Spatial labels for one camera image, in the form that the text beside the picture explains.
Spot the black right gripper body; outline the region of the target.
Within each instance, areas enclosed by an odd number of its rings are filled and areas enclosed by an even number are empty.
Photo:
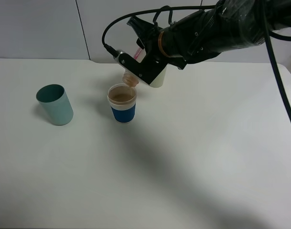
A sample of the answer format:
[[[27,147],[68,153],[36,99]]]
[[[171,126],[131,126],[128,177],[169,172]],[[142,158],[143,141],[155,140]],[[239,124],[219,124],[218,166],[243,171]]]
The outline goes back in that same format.
[[[188,65],[217,57],[220,53],[208,42],[217,36],[220,27],[218,14],[191,14],[164,28],[158,37],[158,49],[145,49],[152,81],[170,58],[183,58]]]

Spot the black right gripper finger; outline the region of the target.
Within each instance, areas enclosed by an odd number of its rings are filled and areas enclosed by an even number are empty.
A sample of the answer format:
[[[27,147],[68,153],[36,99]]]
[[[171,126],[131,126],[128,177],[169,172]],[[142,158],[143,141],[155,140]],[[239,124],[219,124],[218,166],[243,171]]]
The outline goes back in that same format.
[[[170,58],[169,64],[176,66],[179,70],[183,70],[187,65],[186,61],[183,58]]]
[[[158,49],[158,37],[163,30],[162,27],[158,26],[158,23],[150,23],[145,20],[132,16],[127,22],[138,39],[137,45],[142,49]]]

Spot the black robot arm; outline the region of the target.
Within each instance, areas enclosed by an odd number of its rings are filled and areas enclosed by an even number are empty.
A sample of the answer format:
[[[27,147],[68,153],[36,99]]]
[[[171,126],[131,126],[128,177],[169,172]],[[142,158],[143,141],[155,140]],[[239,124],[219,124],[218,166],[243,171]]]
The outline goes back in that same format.
[[[151,84],[166,65],[183,69],[223,52],[261,45],[263,22],[269,30],[291,26],[291,0],[221,0],[212,10],[198,10],[166,28],[133,16],[128,25],[146,55],[141,62],[130,57],[119,62]]]

